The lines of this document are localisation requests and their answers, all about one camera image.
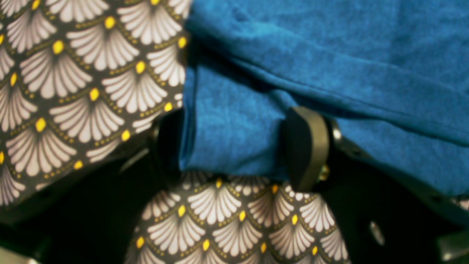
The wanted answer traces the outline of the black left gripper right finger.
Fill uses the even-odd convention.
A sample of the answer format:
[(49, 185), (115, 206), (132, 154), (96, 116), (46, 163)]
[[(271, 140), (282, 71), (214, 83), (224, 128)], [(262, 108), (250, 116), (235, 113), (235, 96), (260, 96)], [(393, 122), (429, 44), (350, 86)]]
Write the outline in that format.
[(373, 159), (333, 118), (291, 107), (281, 123), (295, 192), (321, 195), (354, 264), (467, 264), (468, 212)]

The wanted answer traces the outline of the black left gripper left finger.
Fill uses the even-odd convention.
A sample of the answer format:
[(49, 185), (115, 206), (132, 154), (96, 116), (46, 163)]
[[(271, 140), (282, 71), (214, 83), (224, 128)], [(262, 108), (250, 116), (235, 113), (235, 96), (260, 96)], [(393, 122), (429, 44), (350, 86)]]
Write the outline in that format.
[(2, 264), (122, 264), (140, 213), (179, 180), (184, 110), (1, 212)]

